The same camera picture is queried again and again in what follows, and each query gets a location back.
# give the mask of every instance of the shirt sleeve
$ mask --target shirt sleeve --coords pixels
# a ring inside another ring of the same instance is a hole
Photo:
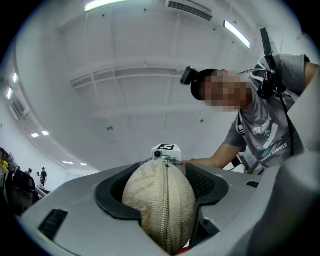
[[[305,86],[305,55],[280,54],[282,82],[292,92],[300,96]]]
[[[228,132],[228,135],[226,136],[222,144],[227,144],[234,147],[242,148],[241,152],[245,152],[247,143],[244,139],[244,136],[237,131],[237,128],[236,128],[237,120],[238,120],[238,116],[235,118],[235,120],[231,124],[231,128]]]

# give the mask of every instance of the fluorescent light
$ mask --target fluorescent light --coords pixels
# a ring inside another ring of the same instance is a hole
[[[11,99],[11,96],[12,96],[12,89],[11,89],[11,87],[10,87],[9,90],[8,90],[8,94],[6,95],[6,97],[8,98],[8,100],[10,100],[10,99]]]
[[[246,39],[246,37],[238,29],[236,29],[229,21],[225,20],[223,22],[223,26],[229,31],[231,31],[237,38],[239,38],[245,44],[246,47],[250,49],[251,44],[249,40]]]
[[[149,1],[149,2],[151,2],[154,0],[96,0],[96,1],[93,1],[93,2],[86,4],[84,11],[90,12],[90,11],[97,9],[99,7],[102,7],[102,6],[120,3],[120,2],[131,2],[131,1]]]
[[[14,75],[13,75],[13,82],[16,83],[17,80],[18,80],[18,75],[17,75],[17,73],[14,73]]]

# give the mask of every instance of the t-shirt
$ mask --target t-shirt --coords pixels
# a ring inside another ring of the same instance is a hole
[[[46,172],[45,170],[43,170],[43,171],[41,172],[41,176],[42,176],[42,179],[45,180],[46,177],[47,177],[47,172]]]
[[[287,90],[282,94],[284,104],[289,110],[305,89],[305,55],[281,54],[282,82]],[[262,57],[258,65],[270,70]],[[268,99],[258,95],[264,71],[250,74],[252,89],[252,108],[240,110],[244,135],[238,132],[238,115],[232,123],[224,144],[250,149],[264,168],[281,165],[291,155],[291,138],[288,121],[282,103],[276,94]],[[293,127],[293,151],[297,155],[304,151],[301,139]]]

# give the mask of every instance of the man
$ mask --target man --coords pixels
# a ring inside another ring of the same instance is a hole
[[[40,177],[40,183],[42,185],[42,187],[45,186],[45,183],[47,182],[47,172],[46,169],[44,167],[42,167],[42,172],[41,172],[41,177]]]
[[[28,171],[25,171],[24,173],[25,173],[25,174],[28,174],[29,176],[31,176],[32,169],[31,169],[31,168],[29,168],[29,170],[28,170]]]
[[[308,62],[305,55],[280,55],[282,82],[287,90],[282,94],[289,110],[314,77],[318,65]],[[259,60],[256,68],[269,69],[266,59]],[[228,70],[215,70],[205,74],[191,85],[192,95],[207,105],[227,111],[238,111],[228,135],[217,152],[210,158],[183,163],[201,164],[223,169],[246,146],[264,169],[278,166],[291,155],[289,126],[281,100],[276,94],[262,99],[257,91],[265,72],[254,71],[249,79]],[[293,128],[294,155],[303,152],[303,145]]]

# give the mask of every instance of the ceiling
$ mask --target ceiling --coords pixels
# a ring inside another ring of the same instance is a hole
[[[249,0],[193,2],[210,9],[212,20],[166,7],[164,0],[89,13],[82,0],[40,8],[21,30],[16,64],[7,72],[19,72],[16,96],[33,124],[26,133],[50,131],[50,138],[34,141],[55,161],[85,162],[100,171],[144,160],[159,143],[178,144],[184,160],[213,155],[235,113],[195,100],[181,75],[187,66],[252,68],[263,54],[259,29],[265,22]],[[236,22],[250,49],[223,28],[224,20]],[[31,43],[35,38],[43,49]]]

